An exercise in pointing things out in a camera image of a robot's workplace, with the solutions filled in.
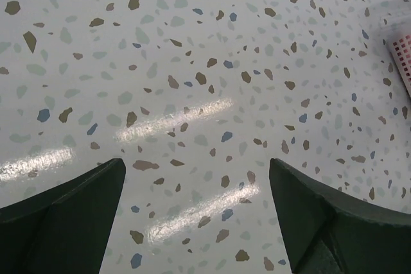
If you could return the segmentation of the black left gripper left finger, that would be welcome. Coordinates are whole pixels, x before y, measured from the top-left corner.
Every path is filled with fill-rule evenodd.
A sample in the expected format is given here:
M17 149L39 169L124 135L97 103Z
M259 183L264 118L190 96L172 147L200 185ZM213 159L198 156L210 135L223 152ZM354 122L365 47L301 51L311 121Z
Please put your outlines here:
M125 181L113 158L1 209L1 273L99 273Z

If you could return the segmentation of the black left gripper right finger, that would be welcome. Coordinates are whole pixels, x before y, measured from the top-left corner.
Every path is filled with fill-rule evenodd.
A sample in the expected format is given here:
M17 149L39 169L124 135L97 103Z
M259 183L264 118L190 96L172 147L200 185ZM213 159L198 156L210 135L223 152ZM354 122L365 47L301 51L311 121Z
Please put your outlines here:
M269 180L292 273L410 273L410 215L270 161Z

